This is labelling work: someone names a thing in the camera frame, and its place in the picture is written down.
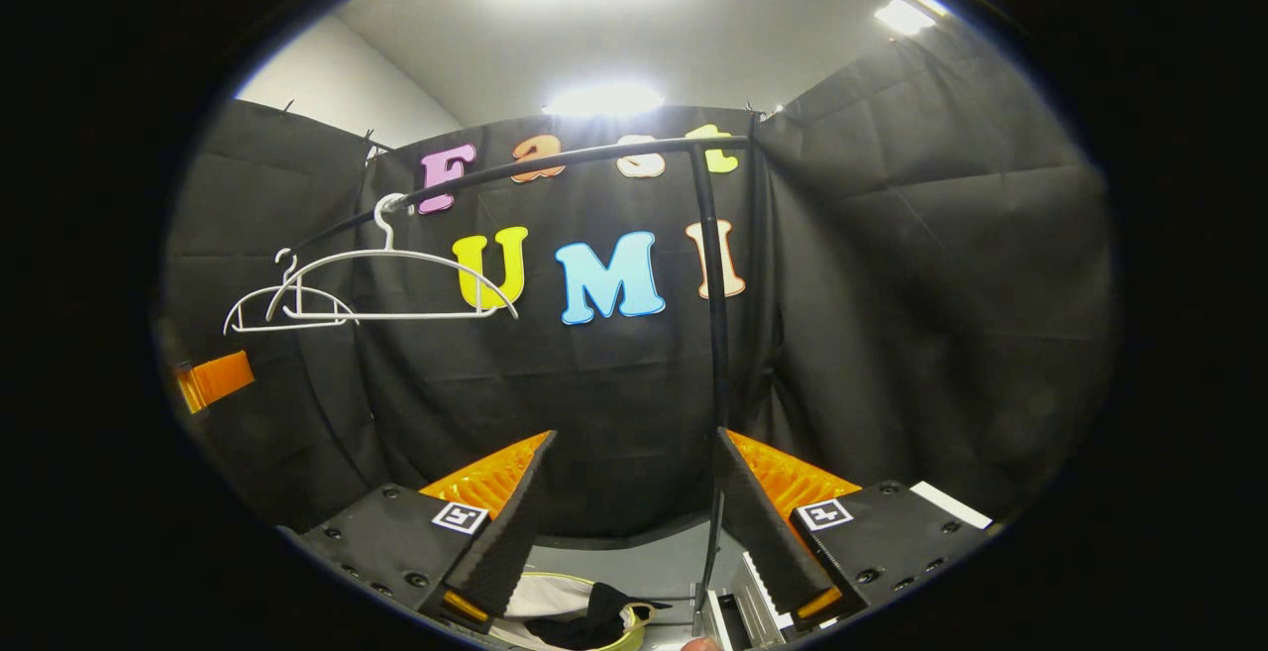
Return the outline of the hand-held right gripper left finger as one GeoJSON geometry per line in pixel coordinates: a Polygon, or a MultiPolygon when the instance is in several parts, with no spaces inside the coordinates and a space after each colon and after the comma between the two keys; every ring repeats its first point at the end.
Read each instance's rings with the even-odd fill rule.
{"type": "Polygon", "coordinates": [[[373,489],[297,546],[372,596],[484,633],[507,610],[543,524],[555,438],[539,433],[425,489],[373,489]]]}

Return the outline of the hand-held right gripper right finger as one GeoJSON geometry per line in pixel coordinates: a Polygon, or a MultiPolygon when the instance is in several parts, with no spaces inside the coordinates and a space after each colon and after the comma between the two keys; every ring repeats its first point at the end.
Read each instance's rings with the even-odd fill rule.
{"type": "Polygon", "coordinates": [[[914,593],[978,551],[992,520],[929,483],[847,483],[779,448],[716,429],[721,525],[775,614],[806,631],[914,593]]]}

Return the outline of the white laundry hamper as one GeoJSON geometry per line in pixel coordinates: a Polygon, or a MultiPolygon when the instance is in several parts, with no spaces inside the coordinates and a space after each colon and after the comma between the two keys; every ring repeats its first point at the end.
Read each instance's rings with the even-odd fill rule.
{"type": "Polygon", "coordinates": [[[524,627],[531,615],[552,615],[560,610],[579,610],[585,607],[588,580],[560,574],[524,574],[508,605],[489,626],[488,635],[530,651],[555,651],[535,641],[524,627]]]}

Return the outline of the black knit garment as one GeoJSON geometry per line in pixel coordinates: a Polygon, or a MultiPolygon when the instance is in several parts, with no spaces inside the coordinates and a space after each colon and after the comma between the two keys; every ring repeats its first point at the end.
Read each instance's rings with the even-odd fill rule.
{"type": "Polygon", "coordinates": [[[590,585],[585,607],[552,615],[531,615],[525,631],[555,651],[640,651],[645,628],[671,605],[626,596],[606,582],[590,585]]]}

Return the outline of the large white clothes hanger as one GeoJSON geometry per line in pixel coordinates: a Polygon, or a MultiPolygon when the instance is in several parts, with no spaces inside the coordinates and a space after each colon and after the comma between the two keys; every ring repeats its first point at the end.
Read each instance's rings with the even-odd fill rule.
{"type": "Polygon", "coordinates": [[[380,201],[372,209],[372,222],[374,222],[377,230],[380,231],[383,236],[383,244],[379,247],[372,249],[354,249],[349,251],[341,251],[337,254],[328,255],[328,258],[320,258],[313,260],[307,266],[298,266],[294,272],[290,272],[284,277],[279,288],[273,294],[273,298],[268,301],[268,308],[265,310],[265,319],[268,321],[273,320],[276,313],[284,315],[288,320],[301,324],[302,326],[308,325],[340,325],[340,324],[363,324],[363,322],[404,322],[404,321],[443,321],[443,320],[484,320],[489,319],[498,312],[506,312],[512,320],[519,320],[520,313],[516,305],[510,298],[510,294],[495,286],[489,280],[488,275],[479,274],[476,268],[463,266],[458,260],[451,260],[448,258],[436,258],[422,251],[415,251],[408,249],[399,249],[396,246],[396,228],[385,221],[385,209],[402,204],[406,195],[402,193],[391,193],[383,195],[380,201]],[[347,303],[337,299],[335,294],[325,294],[326,299],[331,299],[330,311],[308,311],[304,308],[306,305],[306,286],[304,277],[320,272],[326,266],[333,266],[335,264],[347,263],[354,260],[416,260],[420,263],[430,264],[430,266],[443,266],[451,269],[451,272],[458,272],[459,274],[467,274],[476,280],[476,303],[470,305],[468,308],[458,308],[458,311],[451,312],[426,312],[426,311],[406,311],[406,312],[359,312],[349,306],[347,303]]]}

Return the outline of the black clothes rack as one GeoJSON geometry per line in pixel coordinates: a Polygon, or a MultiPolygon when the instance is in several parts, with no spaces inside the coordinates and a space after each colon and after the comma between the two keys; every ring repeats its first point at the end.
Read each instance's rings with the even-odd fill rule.
{"type": "MultiPolygon", "coordinates": [[[[727,280],[723,268],[721,235],[716,230],[716,207],[714,201],[713,181],[708,168],[706,154],[709,150],[737,150],[748,147],[749,141],[743,136],[709,136],[700,138],[653,138],[634,143],[611,143],[597,147],[585,147],[579,150],[563,151],[562,154],[548,155],[544,159],[527,161],[505,162],[501,166],[479,169],[470,175],[448,178],[436,181],[430,187],[421,187],[412,193],[402,193],[406,199],[402,204],[389,207],[399,209],[407,206],[421,204],[424,201],[439,198],[462,192],[467,187],[479,187],[496,181],[500,178],[512,178],[521,173],[539,171],[539,169],[571,168],[579,162],[592,162],[602,160],[634,159],[648,154],[668,155],[685,154],[691,164],[691,176],[694,181],[694,195],[697,201],[697,222],[702,227],[700,236],[702,244],[702,280],[705,280],[706,299],[709,303],[709,341],[713,360],[713,420],[716,425],[724,426],[730,418],[729,381],[729,324],[727,319],[727,280]]],[[[299,250],[308,247],[323,239],[341,233],[346,230],[361,226],[372,221],[372,209],[359,213],[339,225],[333,225],[325,231],[299,242],[295,247],[284,247],[280,256],[295,255],[299,250]]]]}

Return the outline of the black backdrop cloth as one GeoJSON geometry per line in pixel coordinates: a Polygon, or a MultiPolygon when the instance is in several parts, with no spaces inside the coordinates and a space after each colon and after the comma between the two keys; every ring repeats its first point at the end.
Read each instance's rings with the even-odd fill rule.
{"type": "Polygon", "coordinates": [[[714,431],[691,162],[605,159],[394,212],[411,260],[308,284],[377,322],[281,331],[276,250],[443,176],[621,138],[747,136],[709,154],[727,299],[729,424],[851,483],[935,483],[1009,520],[1096,412],[1115,350],[1104,178],[1014,65],[970,36],[888,42],[785,107],[526,115],[396,147],[231,103],[186,168],[156,329],[172,364],[241,350],[254,383],[193,435],[268,523],[307,529],[372,486],[426,486],[557,431],[547,536],[661,536],[701,519],[714,431]]]}

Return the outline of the long ceiling light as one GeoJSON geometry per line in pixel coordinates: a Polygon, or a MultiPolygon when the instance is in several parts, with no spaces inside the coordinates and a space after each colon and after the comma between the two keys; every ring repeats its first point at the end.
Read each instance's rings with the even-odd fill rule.
{"type": "Polygon", "coordinates": [[[640,82],[597,82],[560,91],[541,107],[541,113],[552,117],[623,115],[654,110],[664,103],[662,91],[640,82]]]}

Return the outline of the small ceiling light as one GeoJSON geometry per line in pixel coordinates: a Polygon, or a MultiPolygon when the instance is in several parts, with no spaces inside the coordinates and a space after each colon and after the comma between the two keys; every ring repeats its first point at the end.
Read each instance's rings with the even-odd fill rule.
{"type": "Polygon", "coordinates": [[[874,13],[874,18],[896,34],[914,36],[936,27],[948,10],[937,0],[891,0],[874,13]]]}

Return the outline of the white metal frame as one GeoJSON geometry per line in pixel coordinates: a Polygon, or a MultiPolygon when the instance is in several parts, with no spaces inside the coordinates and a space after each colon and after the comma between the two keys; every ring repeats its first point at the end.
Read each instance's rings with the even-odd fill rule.
{"type": "Polygon", "coordinates": [[[709,638],[721,651],[773,651],[789,642],[837,624],[828,618],[805,629],[798,628],[792,615],[775,610],[751,555],[741,556],[730,588],[709,589],[702,607],[694,612],[694,636],[709,638]]]}

